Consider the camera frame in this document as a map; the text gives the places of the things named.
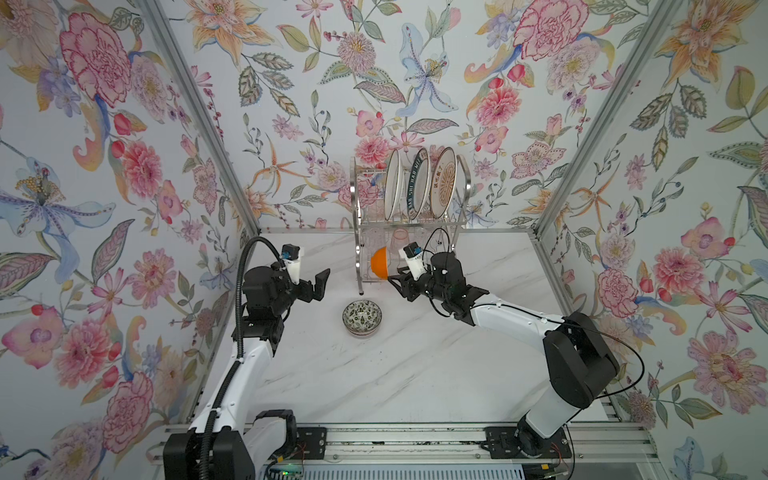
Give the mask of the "orange bowl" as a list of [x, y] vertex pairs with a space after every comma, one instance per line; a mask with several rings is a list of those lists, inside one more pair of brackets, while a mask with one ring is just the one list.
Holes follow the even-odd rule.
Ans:
[[385, 247], [374, 252], [370, 259], [370, 269], [376, 278], [387, 280], [389, 276], [389, 257]]

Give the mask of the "red floral patterned bowl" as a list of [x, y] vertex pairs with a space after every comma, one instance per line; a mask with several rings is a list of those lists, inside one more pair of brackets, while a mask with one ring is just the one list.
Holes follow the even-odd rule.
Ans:
[[368, 337], [376, 333], [383, 319], [378, 304], [368, 299], [348, 304], [342, 312], [342, 323], [346, 330], [356, 337]]

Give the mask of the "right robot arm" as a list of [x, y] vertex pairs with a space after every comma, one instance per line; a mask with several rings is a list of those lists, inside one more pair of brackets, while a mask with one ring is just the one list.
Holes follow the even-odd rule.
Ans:
[[517, 422], [514, 442], [526, 456], [540, 454], [569, 421], [588, 408], [619, 374], [609, 336], [580, 312], [558, 317], [508, 303], [467, 282], [453, 251], [433, 253], [412, 243], [399, 251], [405, 262], [388, 282], [409, 302], [424, 296], [437, 312], [472, 327], [507, 334], [544, 356], [549, 386]]

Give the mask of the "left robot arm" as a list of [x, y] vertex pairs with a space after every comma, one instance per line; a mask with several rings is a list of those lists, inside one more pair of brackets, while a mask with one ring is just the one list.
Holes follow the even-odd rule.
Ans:
[[297, 271], [297, 262], [284, 268], [274, 263], [238, 276], [228, 370], [186, 432], [169, 436], [163, 449], [167, 479], [255, 479], [262, 465], [295, 451], [292, 410], [266, 410], [253, 427], [247, 424], [251, 395], [275, 357], [293, 304], [321, 301], [331, 275], [326, 268], [308, 281]]

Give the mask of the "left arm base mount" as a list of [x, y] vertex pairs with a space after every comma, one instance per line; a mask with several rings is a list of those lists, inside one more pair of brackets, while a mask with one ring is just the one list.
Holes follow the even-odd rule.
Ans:
[[256, 465], [275, 460], [323, 460], [326, 427], [299, 427], [292, 410], [260, 412], [243, 439]]

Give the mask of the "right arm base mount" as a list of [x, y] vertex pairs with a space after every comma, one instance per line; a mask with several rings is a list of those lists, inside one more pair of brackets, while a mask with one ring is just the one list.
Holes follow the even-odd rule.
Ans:
[[573, 451], [565, 429], [551, 437], [539, 437], [533, 430], [516, 425], [489, 426], [484, 429], [484, 449], [494, 460], [560, 460], [571, 459]]

